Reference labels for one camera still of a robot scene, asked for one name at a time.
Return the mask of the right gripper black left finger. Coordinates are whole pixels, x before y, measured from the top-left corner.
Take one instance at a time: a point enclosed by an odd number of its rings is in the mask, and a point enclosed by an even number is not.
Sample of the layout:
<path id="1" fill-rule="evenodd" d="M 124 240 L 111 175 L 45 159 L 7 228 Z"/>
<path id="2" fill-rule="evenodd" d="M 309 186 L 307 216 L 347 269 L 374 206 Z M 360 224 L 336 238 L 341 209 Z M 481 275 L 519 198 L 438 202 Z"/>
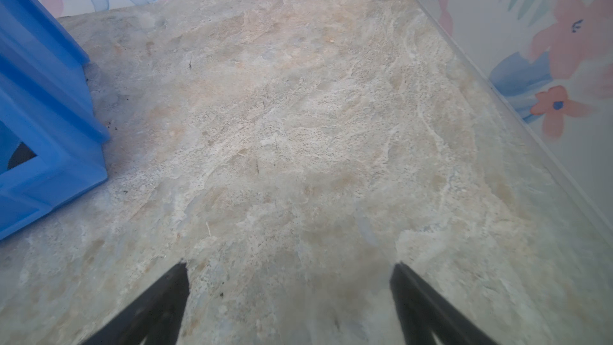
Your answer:
<path id="1" fill-rule="evenodd" d="M 84 343 L 175 344 L 189 293 L 187 265 L 180 262 Z"/>

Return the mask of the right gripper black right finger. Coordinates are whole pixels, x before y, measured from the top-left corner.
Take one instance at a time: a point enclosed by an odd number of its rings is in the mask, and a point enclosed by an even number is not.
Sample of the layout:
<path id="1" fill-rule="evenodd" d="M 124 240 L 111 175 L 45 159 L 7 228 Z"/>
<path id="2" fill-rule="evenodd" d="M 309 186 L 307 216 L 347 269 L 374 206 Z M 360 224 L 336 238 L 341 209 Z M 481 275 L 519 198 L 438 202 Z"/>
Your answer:
<path id="1" fill-rule="evenodd" d="M 390 290 L 406 344 L 496 344 L 408 265 L 394 265 Z"/>

